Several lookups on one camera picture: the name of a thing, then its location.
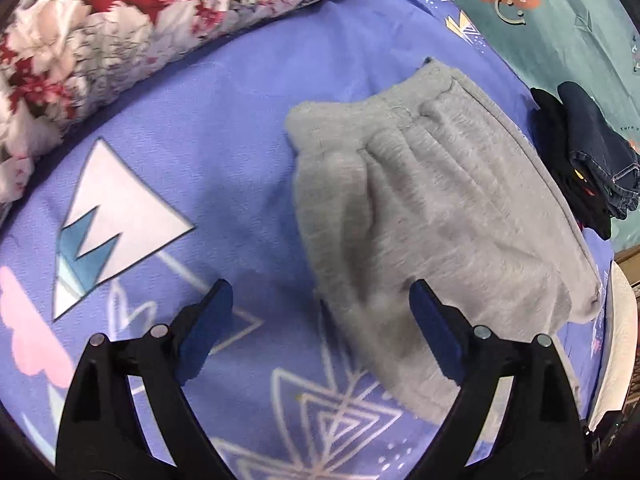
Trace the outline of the grey sweatpants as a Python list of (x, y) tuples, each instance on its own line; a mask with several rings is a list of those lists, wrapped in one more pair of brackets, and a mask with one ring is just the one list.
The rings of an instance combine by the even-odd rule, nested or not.
[(458, 389), (410, 311), (414, 281), (506, 339), (597, 316), (600, 276), (570, 207), (518, 126), (460, 70), (432, 61), (360, 102), (299, 104), (286, 130), (318, 293), (416, 416), (442, 422)]

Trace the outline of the white pillow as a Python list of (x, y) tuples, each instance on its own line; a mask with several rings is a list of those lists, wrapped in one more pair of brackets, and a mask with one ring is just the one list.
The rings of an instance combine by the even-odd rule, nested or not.
[(623, 408), (634, 374), (637, 340), (637, 299), (623, 270), (613, 262), (606, 294), (601, 368), (588, 419), (590, 430), (597, 429), (607, 412)]

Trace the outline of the purple patterned bed sheet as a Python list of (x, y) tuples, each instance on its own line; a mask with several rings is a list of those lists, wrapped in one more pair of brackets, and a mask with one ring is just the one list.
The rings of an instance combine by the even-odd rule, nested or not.
[[(435, 427), (352, 358), (312, 293), (283, 127), (306, 101), (355, 101), (429, 56), (461, 68), (524, 124), (528, 89), (452, 0), (323, 0), (215, 42), (124, 92), (42, 162), (1, 237), (1, 457), (47, 477), (88, 339), (143, 335), (218, 278), (235, 306), (186, 397), (243, 478), (400, 479)], [(53, 314), (55, 249), (82, 170), (102, 144), (183, 214), (190, 232)]]

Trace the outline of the folded dark blue jeans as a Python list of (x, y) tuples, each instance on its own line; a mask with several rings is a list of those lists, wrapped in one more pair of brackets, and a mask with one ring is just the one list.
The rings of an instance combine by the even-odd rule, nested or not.
[(570, 161), (590, 173), (610, 214), (625, 220), (639, 206), (639, 154), (579, 84), (564, 81), (558, 93), (567, 114)]

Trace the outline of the folded black garment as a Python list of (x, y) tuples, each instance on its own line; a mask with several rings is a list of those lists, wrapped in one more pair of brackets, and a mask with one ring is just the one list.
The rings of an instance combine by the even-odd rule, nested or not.
[(611, 238), (611, 215), (589, 170), (576, 170), (570, 161), (568, 116), (564, 105), (546, 90), (531, 88), (538, 106), (530, 114), (530, 128), (538, 154), (561, 190), (582, 228), (602, 240)]

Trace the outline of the floral red white quilt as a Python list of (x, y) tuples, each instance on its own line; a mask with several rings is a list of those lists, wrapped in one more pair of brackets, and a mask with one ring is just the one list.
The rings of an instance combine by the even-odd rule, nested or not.
[(206, 42), (319, 0), (22, 0), (1, 33), (1, 200), (67, 129)]

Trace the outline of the teal patterned duvet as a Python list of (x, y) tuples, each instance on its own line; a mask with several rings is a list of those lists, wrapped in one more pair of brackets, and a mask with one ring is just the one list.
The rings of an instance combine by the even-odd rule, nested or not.
[(454, 0), (528, 88), (579, 84), (639, 145), (639, 33), (620, 0)]

